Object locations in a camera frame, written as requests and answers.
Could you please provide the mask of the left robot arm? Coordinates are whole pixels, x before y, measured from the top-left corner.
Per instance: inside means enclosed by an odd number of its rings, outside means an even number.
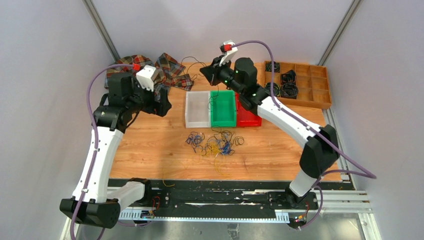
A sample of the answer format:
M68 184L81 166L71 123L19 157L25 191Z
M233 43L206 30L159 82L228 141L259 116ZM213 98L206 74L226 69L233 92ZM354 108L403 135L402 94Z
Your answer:
M133 114L145 112L163 117L172 107L168 98L155 100L154 75L139 71L114 73L108 80L108 93L92 112L95 125L90 151L81 178L70 198L63 198L59 210L76 223L111 229L121 212L137 202L149 206L153 201L152 184L144 178L131 178L119 189L108 193L108 182L116 151Z

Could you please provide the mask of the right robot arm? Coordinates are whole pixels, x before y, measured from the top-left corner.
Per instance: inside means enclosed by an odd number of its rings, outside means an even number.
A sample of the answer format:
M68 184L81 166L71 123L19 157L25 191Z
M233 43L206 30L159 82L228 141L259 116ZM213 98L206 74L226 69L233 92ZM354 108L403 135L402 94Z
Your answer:
M220 60L216 57L199 70L209 84L222 83L233 90L245 110L273 123L302 147L300 171L285 190L286 203L294 209L301 207L308 192L340 156L335 128L309 122L272 97L270 90L258 84L258 70L250 58L237 59L234 68L230 62L220 64Z

